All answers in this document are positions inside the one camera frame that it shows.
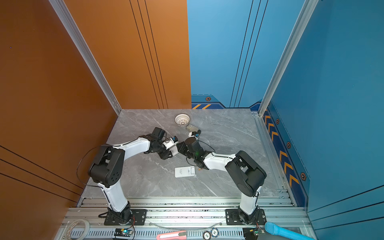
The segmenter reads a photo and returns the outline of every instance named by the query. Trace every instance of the black mounting plate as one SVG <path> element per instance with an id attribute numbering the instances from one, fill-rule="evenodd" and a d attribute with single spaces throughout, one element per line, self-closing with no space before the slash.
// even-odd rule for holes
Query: black mounting plate
<path id="1" fill-rule="evenodd" d="M 239 213 L 237 209 L 226 209 L 225 218 L 227 220 L 227 225 L 245 225 L 240 221 Z M 263 209 L 258 208 L 256 210 L 256 219 L 250 225 L 256 225 L 256 221 L 258 225 L 265 225 L 266 217 Z"/>
<path id="2" fill-rule="evenodd" d="M 135 226 L 143 226 L 145 219 L 147 218 L 147 210 L 146 209 L 131 209 L 132 214 L 135 216 Z M 131 225 L 132 221 L 127 222 L 126 225 Z M 113 219 L 107 214 L 107 217 L 104 221 L 104 226 L 117 226 L 118 223 L 115 223 Z"/>

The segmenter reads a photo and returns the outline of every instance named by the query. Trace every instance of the white rectangular device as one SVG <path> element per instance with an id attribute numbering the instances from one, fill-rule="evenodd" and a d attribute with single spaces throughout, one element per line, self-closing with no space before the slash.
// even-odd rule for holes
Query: white rectangular device
<path id="1" fill-rule="evenodd" d="M 195 167 L 175 167 L 175 177 L 193 177 L 196 176 Z"/>

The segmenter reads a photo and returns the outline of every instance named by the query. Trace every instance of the robotic arm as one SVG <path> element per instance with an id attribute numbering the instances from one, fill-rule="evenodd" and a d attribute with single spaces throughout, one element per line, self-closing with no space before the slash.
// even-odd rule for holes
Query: robotic arm
<path id="1" fill-rule="evenodd" d="M 244 224 L 255 220 L 256 200 L 266 178 L 265 171 L 244 151 L 223 155 L 203 150 L 195 137 L 178 143 L 177 137 L 162 140 L 165 131 L 156 127 L 152 134 L 140 136 L 136 140 L 114 146 L 103 146 L 96 155 L 88 174 L 101 187 L 107 201 L 106 222 L 111 225 L 125 225 L 132 216 L 130 204 L 120 185 L 123 162 L 138 153 L 159 154 L 161 159 L 181 153 L 202 169 L 227 171 L 242 192 L 238 207 L 239 217 Z"/>

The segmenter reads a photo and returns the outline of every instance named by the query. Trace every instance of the black line on wall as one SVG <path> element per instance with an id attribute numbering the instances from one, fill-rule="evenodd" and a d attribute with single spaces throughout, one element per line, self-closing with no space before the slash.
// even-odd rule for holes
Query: black line on wall
<path id="1" fill-rule="evenodd" d="M 311 211 L 308 211 L 308 212 L 313 212 L 313 211 L 316 211 L 316 210 L 322 209 L 323 207 L 328 207 L 328 206 L 330 206 L 330 205 L 332 205 L 332 204 L 335 204 L 335 203 L 338 203 L 338 202 L 341 202 L 341 201 L 347 200 L 347 199 L 349 199 L 349 198 L 352 198 L 352 197 L 356 197 L 356 196 L 358 196 L 358 195 L 361 195 L 361 194 L 364 194 L 364 193 L 367 193 L 367 192 L 373 191 L 373 190 L 375 190 L 375 189 L 378 189 L 378 188 L 381 188 L 381 187 L 384 187 L 384 185 L 381 185 L 381 186 L 378 186 L 378 187 L 375 187 L 375 188 L 369 189 L 369 190 L 367 190 L 367 191 L 365 191 L 365 192 L 361 192 L 361 193 L 359 193 L 359 194 L 356 194 L 356 195 L 353 195 L 353 196 L 350 196 L 350 197 L 347 197 L 347 198 L 344 198 L 344 199 L 338 200 L 338 201 L 336 201 L 336 202 L 333 202 L 333 203 L 331 203 L 331 204 L 327 204 L 327 205 L 325 205 L 325 206 L 322 206 L 322 207 L 319 207 L 319 208 L 313 209 L 313 210 L 311 210 Z"/>
<path id="2" fill-rule="evenodd" d="M 57 174 L 54 174 L 53 172 L 49 171 L 48 169 L 45 169 L 45 168 L 43 168 L 42 166 L 40 166 L 40 165 L 38 165 L 38 164 L 36 164 L 36 163 L 34 163 L 34 162 L 32 162 L 32 161 L 30 161 L 30 160 L 26 159 L 25 157 L 22 157 L 22 156 L 20 156 L 19 154 L 15 153 L 15 152 L 12 152 L 12 151 L 11 151 L 11 150 L 9 150 L 8 148 L 5 148 L 5 147 L 3 147 L 3 146 L 1 146 L 1 145 L 0 145 L 0 147 L 2 147 L 2 148 L 4 148 L 5 150 L 7 150 L 7 151 L 9 151 L 9 152 L 11 152 L 11 153 L 13 153 L 13 154 L 15 154 L 16 156 L 19 156 L 19 157 L 21 157 L 22 159 L 24 159 L 24 160 L 26 160 L 26 161 L 28 161 L 28 162 L 30 162 L 30 163 L 32 163 L 32 164 L 34 164 L 34 165 L 36 165 L 36 166 L 40 167 L 40 168 L 42 168 L 42 169 L 46 170 L 47 172 L 50 172 L 50 173 L 52 173 L 53 175 L 55 175 L 55 176 L 57 176 L 57 177 L 59 177 L 59 178 L 61 178 L 61 179 L 65 180 L 65 181 L 67 181 L 67 182 L 69 182 L 69 183 L 72 183 L 73 185 L 75 185 L 75 186 L 77 186 L 77 187 L 79 187 L 79 188 L 83 189 L 82 187 L 80 187 L 80 186 L 78 186 L 78 185 L 74 184 L 73 182 L 70 182 L 70 181 L 66 180 L 65 178 L 63 178 L 63 177 L 60 177 L 59 175 L 57 175 Z"/>
<path id="3" fill-rule="evenodd" d="M 159 100 L 157 99 L 157 94 L 156 94 L 156 91 L 155 91 L 155 85 L 153 84 L 153 80 L 152 80 L 151 71 L 149 70 L 149 65 L 148 65 L 148 61 L 147 61 L 147 56 L 145 55 L 143 42 L 141 41 L 141 36 L 140 36 L 140 32 L 139 32 L 139 27 L 137 26 L 137 21 L 136 21 L 135 13 L 133 12 L 133 7 L 132 7 L 131 0 L 129 0 L 129 3 L 130 3 L 130 5 L 131 5 L 131 9 L 132 9 L 132 13 L 133 13 L 133 18 L 135 19 L 136 28 L 137 28 L 137 33 L 139 34 L 139 38 L 140 38 L 140 42 L 141 42 L 141 47 L 143 48 L 143 53 L 144 53 L 144 57 L 145 57 L 145 62 L 147 62 L 148 72 L 149 72 L 149 76 L 151 77 L 151 82 L 152 82 L 152 86 L 153 86 L 153 91 L 155 92 L 155 97 L 156 97 L 156 101 L 157 101 L 157 106 L 160 108 Z"/>
<path id="4" fill-rule="evenodd" d="M 53 193 L 53 192 L 47 191 L 47 190 L 45 190 L 45 189 L 42 189 L 42 188 L 36 187 L 35 185 L 32 185 L 32 184 L 29 184 L 29 183 L 23 182 L 23 181 L 21 181 L 21 180 L 18 180 L 18 179 L 14 178 L 14 177 L 11 177 L 11 176 L 8 176 L 8 175 L 5 175 L 5 174 L 3 174 L 3 173 L 1 173 L 1 172 L 0 172 L 0 174 L 1 174 L 1 175 L 3 175 L 3 176 L 9 177 L 9 178 L 11 178 L 11 179 L 13 179 L 13 180 L 16 180 L 16 181 L 19 181 L 19 182 L 25 183 L 25 184 L 27 184 L 27 185 L 29 185 L 29 186 L 35 187 L 35 188 L 37 188 L 37 189 L 43 190 L 43 191 L 45 191 L 45 192 L 49 192 L 49 193 L 51 193 L 51 194 L 53 194 L 53 195 L 56 195 L 56 196 L 62 197 L 62 198 L 64 198 L 64 199 L 67 199 L 67 200 L 69 200 L 69 201 L 72 201 L 72 202 L 75 202 L 75 203 L 77 203 L 77 202 L 76 202 L 76 201 L 74 201 L 74 200 L 71 200 L 71 199 L 68 199 L 68 198 L 66 198 L 66 197 L 60 196 L 60 195 L 58 195 L 58 194 L 56 194 L 56 193 Z"/>
<path id="5" fill-rule="evenodd" d="M 243 96 L 243 91 L 244 91 L 244 87 L 245 87 L 245 82 L 247 81 L 247 77 L 248 77 L 248 73 L 249 73 L 249 68 L 251 67 L 253 54 L 255 53 L 256 43 L 257 43 L 257 40 L 259 39 L 260 29 L 262 28 L 262 24 L 263 24 L 263 20 L 264 20 L 264 15 L 265 15 L 265 10 L 266 10 L 267 5 L 268 5 L 268 0 L 267 0 L 267 2 L 266 2 L 266 4 L 265 4 L 265 9 L 264 9 L 264 13 L 263 13 L 263 18 L 262 18 L 262 21 L 261 21 L 261 23 L 260 23 L 259 32 L 257 33 L 255 46 L 253 47 L 253 52 L 252 52 L 252 56 L 251 56 L 251 61 L 249 62 L 247 75 L 245 76 L 244 85 L 243 85 L 243 90 L 241 91 L 240 100 L 239 100 L 239 104 L 237 105 L 237 107 L 240 106 L 241 97 Z"/>
<path id="6" fill-rule="evenodd" d="M 164 108 L 163 97 L 161 96 L 159 80 L 157 79 L 157 74 L 156 74 L 155 64 L 153 63 L 153 58 L 152 58 L 152 53 L 151 53 L 151 47 L 149 46 L 149 41 L 148 41 L 147 31 L 145 30 L 145 25 L 144 25 L 143 15 L 141 14 L 141 9 L 140 9 L 139 0 L 137 0 L 137 4 L 139 5 L 139 11 L 140 11 L 140 16 L 141 16 L 141 21 L 142 21 L 142 23 L 143 23 L 143 28 L 144 28 L 145 38 L 147 38 L 147 44 L 148 44 L 148 49 L 149 49 L 149 55 L 151 56 L 151 61 L 152 61 L 152 66 L 153 66 L 153 71 L 155 72 L 155 77 L 156 77 L 156 82 L 157 82 L 157 88 L 159 89 L 159 93 L 160 93 L 161 104 L 163 105 L 163 108 Z"/>
<path id="7" fill-rule="evenodd" d="M 18 167 L 18 166 L 16 166 L 16 165 L 13 165 L 13 164 L 10 163 L 10 162 L 7 162 L 7 161 L 5 161 L 5 160 L 3 160 L 3 159 L 1 159 L 1 158 L 0 158 L 0 160 L 3 161 L 3 162 L 8 163 L 9 165 L 12 165 L 12 166 L 14 166 L 14 167 L 17 167 L 18 169 L 21 169 L 21 170 L 23 170 L 23 171 L 25 171 L 25 172 L 27 172 L 27 173 L 30 173 L 30 174 L 32 174 L 32 175 L 38 177 L 38 178 L 41 178 L 41 179 L 43 179 L 43 180 L 46 180 L 47 182 L 50 182 L 50 183 L 52 183 L 52 184 L 54 184 L 54 185 L 56 185 L 56 186 L 58 186 L 58 187 L 61 187 L 61 188 L 65 189 L 65 190 L 68 190 L 68 191 L 70 191 L 70 192 L 73 192 L 74 194 L 77 194 L 77 195 L 81 196 L 81 194 L 78 194 L 78 193 L 76 193 L 76 192 L 74 192 L 74 191 L 71 191 L 71 190 L 69 190 L 69 189 L 66 189 L 65 187 L 62 187 L 62 186 L 60 186 L 60 185 L 58 185 L 58 184 L 56 184 L 56 183 L 54 183 L 54 182 L 51 182 L 51 181 L 49 181 L 49 180 L 47 180 L 47 179 L 45 179 L 45 178 L 42 178 L 42 177 L 40 177 L 40 176 L 37 176 L 36 174 L 31 173 L 30 171 L 27 171 L 27 170 L 25 170 L 25 169 L 22 169 L 22 168 L 20 168 L 20 167 Z"/>
<path id="8" fill-rule="evenodd" d="M 233 107 L 235 107 L 235 105 L 236 105 L 237 96 L 238 96 L 238 94 L 239 94 L 239 89 L 240 89 L 240 85 L 241 85 L 241 79 L 243 78 L 243 73 L 244 73 L 245 64 L 247 63 L 249 47 L 251 46 L 252 36 L 253 36 L 253 31 L 255 30 L 256 20 L 257 20 L 257 16 L 258 16 L 258 14 L 259 14 L 259 9 L 260 9 L 260 3 L 261 3 L 261 2 L 262 2 L 262 1 L 260 0 L 260 2 L 259 2 L 259 7 L 257 8 L 257 13 L 256 13 L 255 22 L 254 22 L 254 24 L 253 24 L 253 29 L 252 29 L 251 39 L 249 40 L 249 45 L 248 45 L 247 54 L 245 55 L 245 61 L 244 61 L 243 71 L 241 72 L 241 77 L 240 77 L 239 87 L 237 88 L 237 94 L 236 94 L 235 103 L 233 104 Z"/>
<path id="9" fill-rule="evenodd" d="M 326 229 L 326 228 L 331 228 L 331 227 L 345 226 L 345 225 L 349 225 L 349 224 L 354 224 L 354 223 L 359 223 L 359 222 L 367 222 L 367 221 L 372 221 L 372 220 L 377 220 L 377 219 L 382 219 L 382 218 L 384 218 L 384 217 L 376 217 L 376 218 L 371 218 L 371 219 L 362 220 L 362 221 L 357 221 L 357 222 L 350 222 L 350 223 L 339 224 L 339 225 L 330 226 L 330 227 L 318 228 L 318 229 L 314 229 L 314 230 L 317 231 L 317 230 L 321 230 L 321 229 Z"/>
<path id="10" fill-rule="evenodd" d="M 156 54 L 156 58 L 157 58 L 157 65 L 159 66 L 161 84 L 163 85 L 163 90 L 164 90 L 164 97 L 165 97 L 165 99 L 166 99 L 167 109 L 169 109 L 169 108 L 168 108 L 168 101 L 167 101 L 166 90 L 164 89 L 163 77 L 162 77 L 162 75 L 161 75 L 161 69 L 160 69 L 159 57 L 157 56 L 157 50 L 156 50 L 156 45 L 155 45 L 155 39 L 154 39 L 154 37 L 153 37 L 151 21 L 150 21 L 150 19 L 149 19 L 149 13 L 148 13 L 148 8 L 147 8 L 147 1 L 144 0 L 144 2 L 145 2 L 145 8 L 147 9 L 147 15 L 148 15 L 149 27 L 151 28 L 151 34 L 152 34 L 152 40 L 153 40 L 153 46 L 155 47 L 155 54 Z"/>
<path id="11" fill-rule="evenodd" d="M 378 202 L 378 203 L 375 203 L 375 204 L 370 204 L 370 205 L 367 205 L 367 206 L 364 206 L 364 207 L 358 207 L 358 208 L 356 208 L 356 209 L 348 210 L 348 211 L 341 212 L 341 213 L 338 213 L 338 214 L 333 214 L 333 215 L 330 215 L 330 216 L 327 216 L 327 217 L 333 217 L 333 216 L 336 216 L 336 215 L 339 215 L 339 214 L 344 214 L 344 213 L 346 213 L 346 212 L 352 212 L 352 211 L 355 211 L 355 210 L 359 210 L 359 209 L 363 209 L 363 208 L 366 208 L 366 207 L 375 206 L 375 205 L 377 205 L 377 204 L 382 204 L 382 203 L 384 203 L 384 201 L 382 201 L 382 202 Z M 313 221 L 317 221 L 317 220 L 320 220 L 320 219 L 325 219 L 325 218 L 327 218 L 327 217 L 322 217 L 322 218 L 318 218 L 318 219 L 315 219 L 315 220 L 311 220 L 311 222 L 313 222 Z"/>
<path id="12" fill-rule="evenodd" d="M 251 9 L 249 10 L 249 16 L 248 16 L 247 27 L 245 28 L 245 34 L 244 34 L 244 40 L 243 40 L 243 46 L 241 47 L 240 58 L 239 58 L 239 64 L 237 65 L 237 71 L 236 71 L 236 76 L 235 76 L 235 82 L 233 83 L 233 90 L 232 90 L 231 101 L 229 102 L 229 107 L 231 107 L 231 104 L 232 104 L 232 98 L 233 98 L 233 92 L 235 91 L 236 78 L 237 78 L 237 73 L 238 73 L 238 71 L 239 71 L 241 55 L 242 55 L 242 53 L 243 53 L 244 42 L 245 42 L 245 36 L 247 35 L 248 24 L 249 24 L 249 18 L 251 17 L 251 12 L 252 12 L 252 6 L 253 6 L 253 0 L 252 0 L 252 4 L 251 4 Z"/>

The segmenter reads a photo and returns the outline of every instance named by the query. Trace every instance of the blue wall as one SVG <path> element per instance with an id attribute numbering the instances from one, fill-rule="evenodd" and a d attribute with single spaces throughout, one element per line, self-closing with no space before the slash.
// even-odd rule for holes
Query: blue wall
<path id="1" fill-rule="evenodd" d="M 319 239 L 360 239 L 347 231 L 367 227 L 379 228 L 364 239 L 382 239 L 382 218 L 350 223 L 384 216 L 383 9 L 383 1 L 319 1 L 272 98 L 308 171 Z"/>
<path id="2" fill-rule="evenodd" d="M 188 0 L 192 94 L 213 95 L 225 107 L 262 99 L 303 3 Z"/>

